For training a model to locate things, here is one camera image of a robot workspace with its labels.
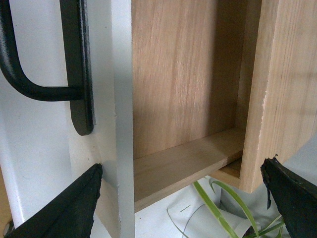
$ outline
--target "metal handle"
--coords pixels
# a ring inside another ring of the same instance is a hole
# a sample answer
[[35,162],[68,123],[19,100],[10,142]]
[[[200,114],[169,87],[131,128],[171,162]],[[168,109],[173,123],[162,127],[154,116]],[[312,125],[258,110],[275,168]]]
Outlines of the metal handle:
[[8,0],[0,1],[0,67],[12,87],[29,98],[54,102],[84,97],[80,87],[42,87],[25,76],[18,56]]
[[0,0],[0,68],[21,94],[39,101],[70,101],[80,135],[93,130],[92,89],[84,0],[60,0],[68,87],[43,87],[31,82],[20,64],[9,0]]

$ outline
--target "wooden edge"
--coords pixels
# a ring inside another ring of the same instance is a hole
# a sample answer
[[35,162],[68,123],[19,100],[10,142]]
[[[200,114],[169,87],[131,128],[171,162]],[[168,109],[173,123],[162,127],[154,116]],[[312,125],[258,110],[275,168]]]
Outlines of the wooden edge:
[[256,160],[261,138],[263,114],[266,100],[266,89],[271,63],[272,47],[275,35],[275,24],[279,1],[263,0],[259,22],[256,56],[248,111],[245,145],[239,188],[245,192],[253,192],[257,184]]
[[2,237],[2,233],[6,224],[12,220],[11,210],[9,206],[8,196],[6,194],[4,181],[2,177],[2,171],[0,168],[0,237]]
[[239,188],[240,186],[240,179],[237,178],[236,176],[226,173],[225,171],[217,170],[213,172],[212,174],[210,174],[210,176],[213,177],[214,179],[225,182],[236,188]]
[[210,174],[211,177],[239,188],[242,158]]
[[233,128],[135,160],[135,212],[241,158],[244,130]]

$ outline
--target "door handle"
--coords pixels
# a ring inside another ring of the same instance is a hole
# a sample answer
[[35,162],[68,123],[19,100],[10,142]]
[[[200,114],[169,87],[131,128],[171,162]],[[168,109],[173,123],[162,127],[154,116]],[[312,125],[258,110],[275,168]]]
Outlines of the door handle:
[[92,132],[93,100],[84,0],[60,0],[68,87],[43,87],[30,81],[20,64],[9,0],[0,1],[0,68],[7,81],[26,97],[70,101],[71,117],[80,135]]

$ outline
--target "wooden board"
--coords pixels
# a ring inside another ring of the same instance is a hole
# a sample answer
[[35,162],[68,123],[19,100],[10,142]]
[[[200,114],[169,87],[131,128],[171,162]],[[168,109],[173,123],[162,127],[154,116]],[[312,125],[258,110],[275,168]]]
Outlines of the wooden board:
[[243,144],[235,128],[134,160],[135,211],[241,157]]
[[235,117],[235,127],[244,130],[247,127],[250,93],[254,70],[254,59],[261,13],[261,3],[261,0],[248,0],[247,7],[237,99],[237,111]]
[[260,166],[286,161],[316,132],[317,1],[263,0],[240,188],[262,183]]
[[234,126],[246,9],[132,0],[135,159]]
[[10,220],[12,220],[12,215],[0,168],[0,237],[3,237],[4,228]]
[[239,188],[242,158],[210,174],[211,177]]

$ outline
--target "wooden cabinet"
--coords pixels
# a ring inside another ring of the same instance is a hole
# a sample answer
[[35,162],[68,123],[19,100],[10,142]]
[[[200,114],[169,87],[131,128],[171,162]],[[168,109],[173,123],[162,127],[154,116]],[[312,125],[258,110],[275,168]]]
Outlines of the wooden cabinet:
[[70,132],[73,166],[104,166],[113,237],[131,237],[133,196],[139,211],[206,175],[252,192],[317,129],[317,1],[128,2],[88,3],[97,124]]
[[316,10],[132,1],[136,210],[208,174],[252,192],[265,158],[284,162],[313,135]]

